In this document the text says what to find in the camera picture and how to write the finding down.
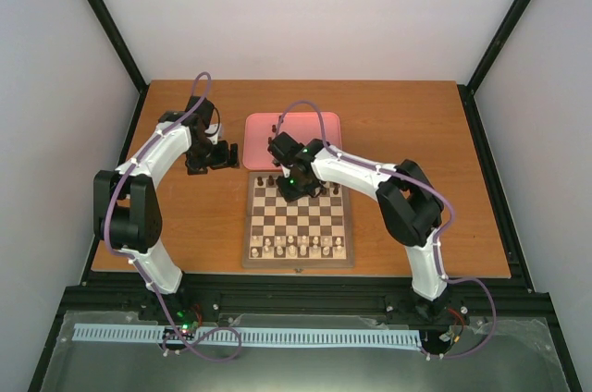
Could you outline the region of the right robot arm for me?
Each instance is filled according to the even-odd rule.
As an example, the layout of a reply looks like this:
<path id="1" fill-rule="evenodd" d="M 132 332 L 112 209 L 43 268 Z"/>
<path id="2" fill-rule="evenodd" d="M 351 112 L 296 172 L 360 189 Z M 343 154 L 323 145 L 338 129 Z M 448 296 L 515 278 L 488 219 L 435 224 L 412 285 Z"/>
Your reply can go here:
<path id="1" fill-rule="evenodd" d="M 405 248 L 415 313 L 433 322 L 446 302 L 446 276 L 438 255 L 444 202 L 421 167 L 410 160 L 380 164 L 320 139 L 302 144 L 286 132 L 267 142 L 273 164 L 283 172 L 277 187 L 285 201 L 316 197 L 331 183 L 377 202 L 387 232 Z"/>

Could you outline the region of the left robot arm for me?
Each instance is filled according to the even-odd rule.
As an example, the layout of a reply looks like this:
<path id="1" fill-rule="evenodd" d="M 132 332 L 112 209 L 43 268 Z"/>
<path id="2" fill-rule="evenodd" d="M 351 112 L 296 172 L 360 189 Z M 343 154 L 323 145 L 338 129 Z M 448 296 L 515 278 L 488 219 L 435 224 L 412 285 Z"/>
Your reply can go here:
<path id="1" fill-rule="evenodd" d="M 149 140 L 128 161 L 93 180 L 93 229 L 110 253 L 125 258 L 146 287 L 163 294 L 159 307 L 172 320 L 186 318 L 192 297 L 179 288 L 182 271 L 172 261 L 161 235 L 163 218 L 156 190 L 183 156 L 187 174 L 240 166 L 238 145 L 221 138 L 216 106 L 192 96 L 184 111 L 167 111 Z"/>

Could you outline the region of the light king chess piece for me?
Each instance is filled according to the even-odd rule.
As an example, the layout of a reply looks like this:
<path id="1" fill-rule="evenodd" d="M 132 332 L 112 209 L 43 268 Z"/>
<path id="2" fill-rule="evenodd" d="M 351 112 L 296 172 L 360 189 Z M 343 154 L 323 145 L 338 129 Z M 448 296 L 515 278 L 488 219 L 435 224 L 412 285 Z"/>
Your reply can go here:
<path id="1" fill-rule="evenodd" d="M 308 254 L 308 237 L 299 237 L 299 256 L 305 257 Z"/>

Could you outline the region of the wooden chessboard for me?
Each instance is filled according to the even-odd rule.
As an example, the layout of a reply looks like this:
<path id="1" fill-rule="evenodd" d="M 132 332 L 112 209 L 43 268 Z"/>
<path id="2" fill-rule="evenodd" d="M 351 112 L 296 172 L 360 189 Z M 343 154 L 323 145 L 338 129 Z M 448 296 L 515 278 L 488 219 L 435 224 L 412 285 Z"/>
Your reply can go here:
<path id="1" fill-rule="evenodd" d="M 266 179 L 271 175 L 274 186 L 267 187 Z M 301 198 L 296 202 L 286 202 L 278 192 L 276 180 L 278 172 L 252 172 L 249 174 L 246 207 L 245 232 L 242 251 L 242 266 L 246 269 L 348 269 L 354 267 L 354 249 L 352 240 L 352 211 L 350 192 L 339 186 L 339 194 L 333 194 L 332 183 L 325 183 L 327 194 L 321 190 L 315 198 Z M 257 186 L 257 177 L 263 177 L 264 186 Z M 259 236 L 260 243 L 254 245 L 252 237 Z M 284 254 L 277 257 L 276 236 L 284 238 Z M 293 236 L 297 247 L 297 256 L 287 256 L 287 237 Z M 308 237 L 308 254 L 299 256 L 299 237 Z M 319 258 L 310 257 L 313 237 L 320 239 Z M 332 238 L 332 254 L 329 258 L 322 256 L 324 237 Z M 337 259 L 333 256 L 336 237 L 342 237 L 345 256 Z M 263 256 L 265 238 L 270 238 L 273 248 L 271 258 Z M 259 256 L 251 256 L 251 248 L 257 248 Z"/>

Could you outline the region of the pink plastic tray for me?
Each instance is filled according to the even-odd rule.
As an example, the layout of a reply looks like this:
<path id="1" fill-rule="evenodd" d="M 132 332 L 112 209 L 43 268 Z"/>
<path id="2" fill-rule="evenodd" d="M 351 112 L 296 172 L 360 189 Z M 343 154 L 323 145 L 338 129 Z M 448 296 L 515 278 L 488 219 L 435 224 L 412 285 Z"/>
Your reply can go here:
<path id="1" fill-rule="evenodd" d="M 327 142 L 342 147 L 339 116 L 333 112 L 321 113 Z M 246 118 L 242 164 L 251 171 L 275 171 L 273 157 L 268 152 L 268 139 L 274 138 L 280 113 L 255 113 Z M 322 137 L 320 123 L 315 112 L 290 112 L 284 118 L 281 132 L 286 132 L 297 142 L 307 144 Z"/>

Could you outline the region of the black aluminium frame rail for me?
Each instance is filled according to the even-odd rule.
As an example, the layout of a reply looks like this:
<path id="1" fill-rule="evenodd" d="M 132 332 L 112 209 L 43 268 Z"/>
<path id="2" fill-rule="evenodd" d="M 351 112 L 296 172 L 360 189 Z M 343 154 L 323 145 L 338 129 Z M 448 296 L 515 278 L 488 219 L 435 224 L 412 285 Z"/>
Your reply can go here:
<path id="1" fill-rule="evenodd" d="M 179 292 L 167 295 L 165 302 L 175 320 L 195 306 L 205 322 L 217 324 L 242 314 L 357 315 L 422 329 L 450 324 L 451 314 L 462 308 L 468 324 L 489 322 L 493 316 L 558 323 L 549 295 L 512 279 L 488 279 L 485 284 L 450 286 L 444 300 L 429 307 L 413 296 L 410 279 L 401 277 L 186 274 Z"/>

